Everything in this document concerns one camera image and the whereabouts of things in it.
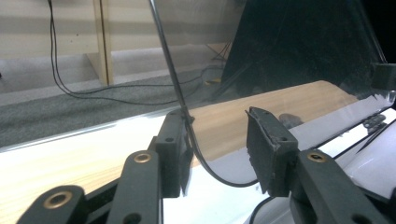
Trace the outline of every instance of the wire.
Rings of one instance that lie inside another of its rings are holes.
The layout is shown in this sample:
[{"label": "wire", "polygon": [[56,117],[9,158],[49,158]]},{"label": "wire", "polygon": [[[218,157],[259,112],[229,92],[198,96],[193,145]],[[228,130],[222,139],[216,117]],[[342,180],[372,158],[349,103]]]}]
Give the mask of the wire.
[{"label": "wire", "polygon": [[259,213],[260,209],[266,204],[269,203],[271,200],[273,200],[273,197],[266,198],[262,200],[257,206],[254,208],[253,212],[251,213],[250,216],[250,221],[248,224],[254,224],[254,219],[256,219],[257,214]]},{"label": "wire", "polygon": [[215,57],[212,58],[212,60],[224,60],[224,56],[227,53],[227,49],[228,49],[228,47],[230,47],[230,45],[231,45],[231,42],[227,43],[224,46],[224,48]]},{"label": "wire", "polygon": [[[141,85],[121,85],[121,86],[112,86],[112,87],[106,87],[102,88],[100,90],[95,90],[95,91],[81,91],[81,92],[75,92],[69,90],[66,85],[64,85],[64,82],[61,79],[60,73],[59,73],[59,68],[58,68],[58,47],[57,47],[57,39],[56,39],[56,30],[55,30],[55,21],[53,17],[53,7],[52,7],[52,0],[48,0],[49,2],[49,11],[50,11],[50,42],[51,42],[51,65],[52,65],[52,75],[53,79],[56,83],[56,85],[59,87],[61,91],[63,91],[65,94],[78,98],[78,99],[97,99],[97,100],[110,100],[110,101],[116,101],[120,103],[125,103],[125,104],[130,104],[130,105],[167,105],[171,103],[177,102],[177,100],[172,100],[172,101],[167,101],[167,102],[162,102],[162,103],[138,103],[138,102],[128,102],[124,100],[119,100],[119,99],[114,99],[114,98],[108,98],[108,97],[95,97],[95,96],[81,96],[81,95],[87,95],[87,94],[93,94],[97,93],[100,91],[107,91],[107,90],[112,90],[112,89],[119,89],[119,88],[131,88],[131,87],[173,87],[173,84],[162,84],[162,85],[155,85],[155,84],[141,84]],[[184,81],[184,82],[179,82],[179,84],[187,84],[190,82],[193,82],[200,77],[195,77],[191,80]]]}]

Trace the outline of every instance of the black metal bracket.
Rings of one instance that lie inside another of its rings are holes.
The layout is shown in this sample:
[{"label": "black metal bracket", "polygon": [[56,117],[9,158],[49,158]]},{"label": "black metal bracket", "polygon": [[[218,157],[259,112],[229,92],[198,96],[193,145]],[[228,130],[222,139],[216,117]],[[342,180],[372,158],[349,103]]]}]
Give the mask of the black metal bracket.
[{"label": "black metal bracket", "polygon": [[388,223],[334,159],[297,140],[270,112],[251,107],[247,151],[263,192],[290,197],[296,223]]},{"label": "black metal bracket", "polygon": [[122,174],[85,195],[79,186],[60,186],[40,195],[18,223],[163,223],[163,198],[185,191],[192,160],[181,111],[169,113],[148,150],[130,155]]}]

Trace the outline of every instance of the gray carpet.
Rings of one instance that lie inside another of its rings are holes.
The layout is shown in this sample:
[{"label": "gray carpet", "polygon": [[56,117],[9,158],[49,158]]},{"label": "gray carpet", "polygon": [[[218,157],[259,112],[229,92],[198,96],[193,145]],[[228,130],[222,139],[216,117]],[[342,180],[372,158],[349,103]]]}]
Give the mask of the gray carpet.
[{"label": "gray carpet", "polygon": [[[171,83],[170,77],[154,77],[122,85]],[[196,87],[197,83],[200,83],[198,79],[187,85]],[[154,104],[176,100],[173,87],[117,88],[90,94],[87,97],[107,97],[128,102]],[[75,99],[63,94],[0,106],[0,147],[67,133],[177,105],[177,102],[166,105],[128,105],[100,99]]]}]

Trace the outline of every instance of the clear acrylic panel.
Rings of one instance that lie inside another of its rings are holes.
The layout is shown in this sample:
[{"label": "clear acrylic panel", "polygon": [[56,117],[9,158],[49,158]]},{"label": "clear acrylic panel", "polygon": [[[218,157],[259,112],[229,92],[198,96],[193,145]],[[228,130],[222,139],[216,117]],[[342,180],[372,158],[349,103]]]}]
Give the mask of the clear acrylic panel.
[{"label": "clear acrylic panel", "polygon": [[256,179],[246,149],[251,106],[272,112],[304,150],[393,104],[394,92],[371,88],[386,60],[360,1],[151,3],[194,117],[198,158],[223,183]]}]

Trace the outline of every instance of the wooden board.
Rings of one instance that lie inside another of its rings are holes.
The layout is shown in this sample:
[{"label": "wooden board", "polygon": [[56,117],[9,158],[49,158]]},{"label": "wooden board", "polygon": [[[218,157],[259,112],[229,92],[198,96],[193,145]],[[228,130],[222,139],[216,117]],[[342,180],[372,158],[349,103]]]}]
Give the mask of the wooden board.
[{"label": "wooden board", "polygon": [[[170,46],[231,42],[244,4],[228,0],[156,1]],[[108,1],[112,50],[160,47],[147,0]]]},{"label": "wooden board", "polygon": [[133,119],[0,153],[0,223],[16,223],[40,194],[54,187],[79,185],[89,193],[118,178],[125,159],[148,148],[163,119]]},{"label": "wooden board", "polygon": [[110,33],[108,28],[108,1],[93,0],[96,17],[96,32],[98,53],[87,54],[96,75],[102,84],[110,85],[114,82],[113,60],[111,58]]},{"label": "wooden board", "polygon": [[199,148],[214,160],[246,145],[250,106],[272,112],[277,118],[288,113],[303,122],[317,119],[358,99],[326,81],[241,98],[191,110]]},{"label": "wooden board", "polygon": [[[92,1],[52,0],[59,55],[98,52]],[[48,1],[0,1],[0,59],[50,56]]]}]

